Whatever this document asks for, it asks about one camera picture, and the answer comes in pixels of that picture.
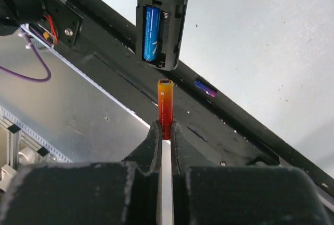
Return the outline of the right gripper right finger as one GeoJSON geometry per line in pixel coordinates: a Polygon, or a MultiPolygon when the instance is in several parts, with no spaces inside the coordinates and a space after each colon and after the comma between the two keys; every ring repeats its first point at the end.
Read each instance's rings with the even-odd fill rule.
{"type": "Polygon", "coordinates": [[[215,165],[171,127],[175,224],[331,224],[308,175],[296,167],[215,165]]]}

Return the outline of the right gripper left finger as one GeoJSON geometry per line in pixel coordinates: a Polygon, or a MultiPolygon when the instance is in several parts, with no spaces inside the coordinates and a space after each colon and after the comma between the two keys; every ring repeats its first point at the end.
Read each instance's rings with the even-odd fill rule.
{"type": "Polygon", "coordinates": [[[1,224],[161,224],[162,129],[119,162],[22,167],[1,200],[1,224]]]}

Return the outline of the red orange AAA battery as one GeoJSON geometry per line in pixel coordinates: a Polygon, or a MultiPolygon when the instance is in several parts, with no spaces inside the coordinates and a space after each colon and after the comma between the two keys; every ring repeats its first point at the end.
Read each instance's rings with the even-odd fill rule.
{"type": "Polygon", "coordinates": [[[171,126],[173,122],[174,82],[161,79],[157,84],[158,90],[158,118],[164,140],[171,139],[171,126]]]}

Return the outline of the purple blue AAA battery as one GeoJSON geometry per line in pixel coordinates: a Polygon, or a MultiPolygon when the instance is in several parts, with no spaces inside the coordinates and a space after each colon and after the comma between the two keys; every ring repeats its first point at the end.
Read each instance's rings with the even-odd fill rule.
{"type": "Polygon", "coordinates": [[[215,98],[216,95],[217,95],[217,90],[213,86],[210,86],[208,83],[206,83],[202,80],[199,80],[199,79],[195,80],[194,85],[198,89],[205,92],[207,95],[211,96],[212,98],[215,98]]]}

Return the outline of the black remote control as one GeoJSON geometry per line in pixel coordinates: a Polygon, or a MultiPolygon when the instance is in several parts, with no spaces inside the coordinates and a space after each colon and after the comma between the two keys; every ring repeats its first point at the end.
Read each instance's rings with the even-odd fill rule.
{"type": "Polygon", "coordinates": [[[151,67],[171,71],[178,65],[188,0],[137,0],[136,55],[151,67]],[[143,58],[146,6],[160,9],[159,38],[156,59],[143,58]]]}

